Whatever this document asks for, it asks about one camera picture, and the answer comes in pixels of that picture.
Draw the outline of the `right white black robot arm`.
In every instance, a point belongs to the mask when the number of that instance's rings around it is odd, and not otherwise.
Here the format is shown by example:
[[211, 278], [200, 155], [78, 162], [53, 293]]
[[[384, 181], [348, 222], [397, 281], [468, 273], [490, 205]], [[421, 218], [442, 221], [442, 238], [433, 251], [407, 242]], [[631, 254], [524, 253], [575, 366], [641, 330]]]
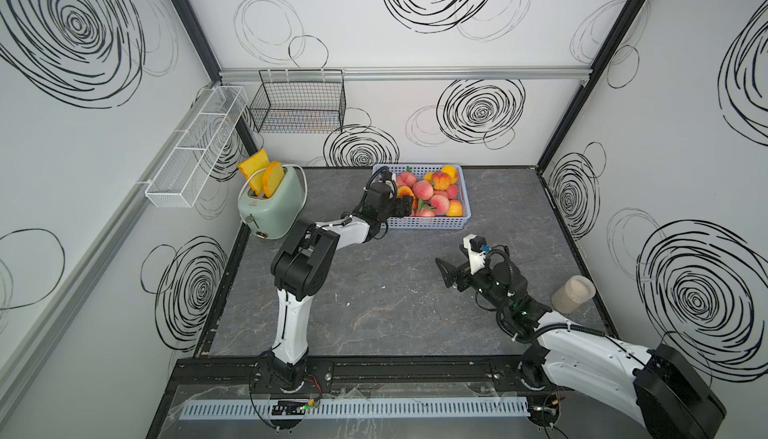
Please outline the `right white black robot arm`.
[[518, 373], [527, 388], [578, 391], [636, 420], [654, 438], [717, 435], [726, 407], [670, 345], [633, 345], [569, 320], [530, 296], [508, 259], [494, 266], [435, 263], [447, 287], [473, 289], [490, 303], [499, 329], [526, 345]]

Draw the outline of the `pink peach with leaf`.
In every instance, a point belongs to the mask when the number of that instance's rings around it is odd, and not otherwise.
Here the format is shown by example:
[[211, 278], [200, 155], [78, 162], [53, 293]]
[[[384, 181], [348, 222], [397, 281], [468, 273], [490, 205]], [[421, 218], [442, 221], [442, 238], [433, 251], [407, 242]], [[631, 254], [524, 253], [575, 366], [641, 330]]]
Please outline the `pink peach with leaf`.
[[446, 215], [449, 207], [449, 199], [442, 194], [435, 194], [428, 201], [419, 200], [417, 212], [422, 209], [433, 210], [436, 216]]

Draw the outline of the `orange yellow peach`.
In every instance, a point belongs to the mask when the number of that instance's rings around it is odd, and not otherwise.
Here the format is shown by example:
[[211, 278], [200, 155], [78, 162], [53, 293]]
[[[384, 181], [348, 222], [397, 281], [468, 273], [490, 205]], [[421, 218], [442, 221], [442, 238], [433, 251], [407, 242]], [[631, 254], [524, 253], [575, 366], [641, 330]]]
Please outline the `orange yellow peach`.
[[450, 200], [446, 211], [447, 217], [462, 217], [464, 215], [463, 204], [459, 200]]

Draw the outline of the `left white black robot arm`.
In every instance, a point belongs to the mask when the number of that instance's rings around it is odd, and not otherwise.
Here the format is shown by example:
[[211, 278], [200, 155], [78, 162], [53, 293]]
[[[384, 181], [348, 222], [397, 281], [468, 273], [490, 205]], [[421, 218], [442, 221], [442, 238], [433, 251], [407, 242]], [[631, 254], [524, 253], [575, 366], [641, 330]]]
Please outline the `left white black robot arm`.
[[308, 324], [313, 297], [324, 285], [339, 249], [368, 243], [388, 230], [391, 218], [408, 217], [413, 199], [397, 194], [395, 174], [380, 166], [369, 177], [360, 202], [330, 222], [298, 219], [270, 266], [279, 300], [273, 345], [262, 355], [278, 386], [296, 391], [304, 383]]

